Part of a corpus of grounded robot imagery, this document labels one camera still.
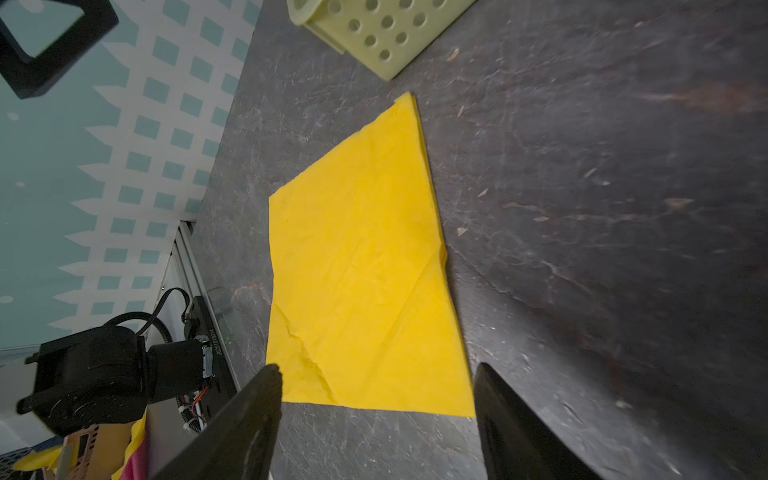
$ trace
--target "blue square pattern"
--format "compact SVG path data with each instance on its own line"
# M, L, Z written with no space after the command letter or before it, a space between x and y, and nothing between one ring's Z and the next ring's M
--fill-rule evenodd
M219 143L213 140L208 140L206 138L205 143L203 144L203 155L216 158L216 152L218 151L219 151Z
M237 90L237 82L239 79L233 77L230 74L224 74L224 81L221 82L221 90L227 92L230 95L234 95Z
M117 290L120 288L119 276L100 276L96 290Z
M173 210L175 201L176 195L157 194L157 196L154 198L154 206L156 208L163 208L165 210Z
M107 263L125 263L128 258L128 250L124 248L107 248L104 252L104 262Z
M187 200L187 206L184 208L184 211L188 214L196 214L200 212L200 207L203 206L203 201L198 200L196 198L190 198Z
M203 109L203 101L189 94L184 94L181 98L179 109L195 117L200 117L200 111Z
M163 15L184 27L190 16L190 6L181 0L165 0Z
M254 27L256 26L256 20L259 19L259 7L251 2L246 2L245 12L243 12L243 20L250 23Z
M235 38L235 45L232 46L232 56L240 61L245 61L248 56L248 44L239 38Z
M176 65L176 59L179 58L179 48L165 38L156 37L152 56L169 65Z
M170 144L176 145L179 148L183 148L184 150L189 150L192 148L192 139L194 138L194 135L192 135L190 132L181 130L180 128L174 129L174 134L170 136Z
M91 315L107 315L112 313L114 302L94 302L91 307Z
M199 57L192 58L192 66L190 67L190 75L195 78L208 83L210 76L214 72L214 66Z
M112 220L112 233L125 233L131 235L136 227L136 220L129 220L127 218L115 218Z
M150 222L147 225L147 237L165 238L165 232L167 231L167 223Z
M146 289L152 286L151 276L135 276L131 288L134 290Z
M229 117L230 112L226 110L222 110L221 108L214 108L214 115L210 118L210 122L212 124L216 124L219 127L225 127L227 125L227 117Z
M144 304L147 303L144 300L132 300L125 305L126 312L143 312Z
M210 43L217 47L221 43L221 38L224 35L224 27L217 24L210 18L206 17L203 20L203 26L200 27L200 36L208 40Z
M157 140L157 134L160 133L160 122L139 115L136 117L136 127L134 128L134 132L143 137Z
M140 205L141 195L143 194L144 194L144 191L140 188L126 187L125 185L123 185L122 187L120 187L118 202L122 202L124 204Z
M210 172L206 172L205 170L198 170L194 173L194 178L192 179L193 184L200 185L201 187L207 187L208 181L210 181Z
M160 261L160 252L157 250L142 250L139 255L139 263L157 263Z
M171 178L173 180L181 180L184 175L184 165L175 164L171 161L166 161L163 167L163 177Z
M130 170L136 170L137 172L147 173L151 163L152 157L137 154L136 152L132 151L128 152L128 161L125 163L125 167Z
M152 77L147 77L147 81L144 82L144 96L159 101L162 104L168 100L169 91L170 85L155 80Z

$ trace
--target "yellow paper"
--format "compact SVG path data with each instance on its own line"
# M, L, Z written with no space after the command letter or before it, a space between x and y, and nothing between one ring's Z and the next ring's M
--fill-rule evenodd
M283 400L475 416L411 94L270 198Z

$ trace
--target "perforated plastic container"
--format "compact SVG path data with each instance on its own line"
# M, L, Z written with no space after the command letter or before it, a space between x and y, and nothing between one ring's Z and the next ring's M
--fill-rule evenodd
M291 21L390 80L475 0L287 0Z

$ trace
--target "basket hole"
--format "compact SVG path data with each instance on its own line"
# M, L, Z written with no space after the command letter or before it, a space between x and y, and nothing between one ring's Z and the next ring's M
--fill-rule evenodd
M339 0L331 0L328 4L328 11L334 15L341 13L341 2Z
M413 17L413 24L417 27L420 27L424 25L424 22L427 21L427 16L424 15L423 12L417 13L415 17Z

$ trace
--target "dark countertop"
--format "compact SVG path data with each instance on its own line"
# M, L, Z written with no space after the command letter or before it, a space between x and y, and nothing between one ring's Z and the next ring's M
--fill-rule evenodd
M478 0L384 82L265 0L192 236L240 381L266 354L267 198L411 91L472 369L605 478L765 478L767 14ZM485 478L474 420L283 412L276 480Z

